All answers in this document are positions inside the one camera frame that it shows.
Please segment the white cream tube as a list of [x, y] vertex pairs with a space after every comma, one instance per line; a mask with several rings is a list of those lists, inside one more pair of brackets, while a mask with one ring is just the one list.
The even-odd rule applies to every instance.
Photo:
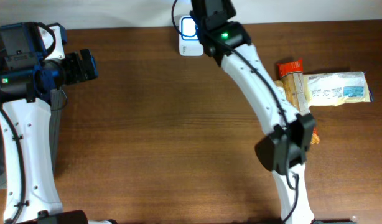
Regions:
[[283, 82], [280, 80], [276, 80], [276, 81], [274, 81], [274, 84], [276, 85], [277, 90], [278, 90], [278, 94], [277, 94], [278, 100], [287, 101], [286, 91], [284, 89]]

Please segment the orange spaghetti packet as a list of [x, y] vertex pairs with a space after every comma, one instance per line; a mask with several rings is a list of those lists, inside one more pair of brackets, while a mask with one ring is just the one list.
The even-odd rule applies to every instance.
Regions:
[[304, 68], [302, 59], [294, 62], [277, 64], [279, 78], [282, 81], [287, 101], [290, 102], [301, 115], [310, 113], [305, 97]]

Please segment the yellow white snack bag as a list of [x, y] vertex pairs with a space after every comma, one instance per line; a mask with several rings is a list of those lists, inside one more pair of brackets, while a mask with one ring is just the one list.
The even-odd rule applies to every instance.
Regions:
[[304, 75], [304, 82], [309, 107], [371, 102], [364, 72]]

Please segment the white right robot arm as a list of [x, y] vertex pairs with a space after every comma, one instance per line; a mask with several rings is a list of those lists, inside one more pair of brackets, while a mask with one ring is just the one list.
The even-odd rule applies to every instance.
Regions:
[[314, 117], [302, 115], [277, 89], [240, 23], [226, 22], [212, 30], [200, 24], [197, 31], [207, 55], [234, 80], [256, 113], [265, 137], [254, 150], [261, 165], [273, 175], [282, 223], [313, 223], [305, 163], [316, 125]]

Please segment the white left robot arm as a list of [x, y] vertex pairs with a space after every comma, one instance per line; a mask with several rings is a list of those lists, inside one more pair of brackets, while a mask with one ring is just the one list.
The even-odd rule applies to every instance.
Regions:
[[6, 162], [5, 223], [89, 223], [83, 210], [64, 212], [54, 182], [50, 92], [96, 79], [88, 49], [61, 60], [19, 56], [27, 65], [0, 72], [0, 127]]

